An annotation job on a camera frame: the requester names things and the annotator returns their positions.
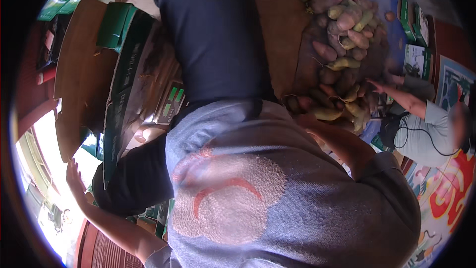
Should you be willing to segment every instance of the poster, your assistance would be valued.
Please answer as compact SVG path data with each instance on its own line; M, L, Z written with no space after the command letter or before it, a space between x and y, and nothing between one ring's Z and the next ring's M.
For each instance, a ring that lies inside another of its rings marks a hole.
M475 73L457 62L441 56L440 79L435 103L443 109L449 110L463 96L464 102L468 104L469 88L475 80Z
M441 56L436 104L449 110L463 98L476 74ZM405 177L420 204L421 231L418 247L404 268L427 268L443 251L455 232L469 202L474 179L475 157L461 150L440 167L413 163Z

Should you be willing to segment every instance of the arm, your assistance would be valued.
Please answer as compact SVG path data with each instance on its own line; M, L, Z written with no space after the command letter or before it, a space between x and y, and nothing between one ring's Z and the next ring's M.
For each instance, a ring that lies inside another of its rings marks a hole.
M370 83L372 83L376 89L374 92L377 93L386 93L391 98L395 99L395 101L400 104L405 110L410 112L413 115L420 117L421 119L425 120L426 114L426 103L415 97L410 93L403 92L401 90L397 90L393 87L382 85L370 79L367 79Z
M366 164L376 154L372 147L355 134L318 121L311 114L300 115L297 123L309 133L319 137L342 159L349 166L354 180L360 179Z
M86 188L81 182L81 173L78 173L78 164L74 159L68 163L66 181L87 220L123 250L139 258L142 264L145 264L152 253L167 246L165 241L138 225L89 204L84 194Z

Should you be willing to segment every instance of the hand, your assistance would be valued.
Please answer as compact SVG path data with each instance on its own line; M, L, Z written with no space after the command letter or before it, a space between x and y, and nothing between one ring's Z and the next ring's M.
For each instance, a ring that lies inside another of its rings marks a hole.
M375 82L373 80L370 80L370 79L366 79L366 80L367 80L367 82L369 82L373 86L375 86L376 89L374 90L374 92L377 92L377 93L384 93L385 92L384 91L384 86L382 84L377 83L377 82Z
M68 183L69 189L80 208L86 205L88 203L86 195L84 194L86 187L81 181L81 172L78 172L78 164L74 158L69 161L68 167L66 168L66 183Z
M313 128L316 125L322 125L324 124L323 122L319 121L316 119L316 117L312 114L300 114L294 118L294 121L299 125L300 127L304 129L308 128Z

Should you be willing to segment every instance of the pile of sweet potatoes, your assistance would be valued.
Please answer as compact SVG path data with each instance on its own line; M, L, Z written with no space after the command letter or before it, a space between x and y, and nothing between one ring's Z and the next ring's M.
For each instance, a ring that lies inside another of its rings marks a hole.
M385 24L370 0L302 0L312 9L311 25L326 29L327 42L312 41L320 66L317 88L306 96L290 95L284 105L294 114L312 113L316 119L362 133L378 106L378 95L365 80L357 80L360 63L371 46L387 42Z

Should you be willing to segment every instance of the purple sweet potato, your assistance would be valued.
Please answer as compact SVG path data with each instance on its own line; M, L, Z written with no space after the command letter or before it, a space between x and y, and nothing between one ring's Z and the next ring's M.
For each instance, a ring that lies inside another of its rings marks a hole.
M330 46L316 41L312 42L312 46L319 56L324 58L326 61L331 62L337 59L337 52Z
M372 9L372 2L370 0L357 0L357 4L363 9Z
M326 85L332 85L339 80L341 74L340 71L333 71L330 68L323 67L319 71L319 81Z
M325 84L319 84L319 88L321 88L321 90L324 91L324 93L325 93L329 98L333 98L333 97L336 97L336 96L337 96L337 93L336 93L336 91L334 90L334 88L332 88L332 86L325 85Z
M357 47L361 49L366 49L366 50L368 49L369 47L368 38L366 38L363 34L358 33L354 30L349 30L347 34L349 36L349 39L353 41L357 45Z
M378 13L378 2L377 1L372 1L372 13L374 13L374 14Z
M361 33L366 37L366 38L372 38L374 37L374 33L372 32L372 28L370 26L365 26L364 29L362 29Z
M352 5L346 8L344 13L337 19L337 27L341 31L349 30L362 19L362 9L360 6Z
M331 47L334 48L334 50L337 53L337 56L338 57L345 56L345 54L347 53L347 50L342 48L342 46L339 44L339 36L327 33L327 37L329 39L329 45L331 45Z
M309 6L317 14L322 14L331 6L339 4L342 0L311 0Z
M329 23L329 17L326 14L319 14L316 17L316 23L321 28L326 28Z
M361 61L365 56L367 56L366 49L361 49L359 47L352 49L352 57L354 57L355 60Z

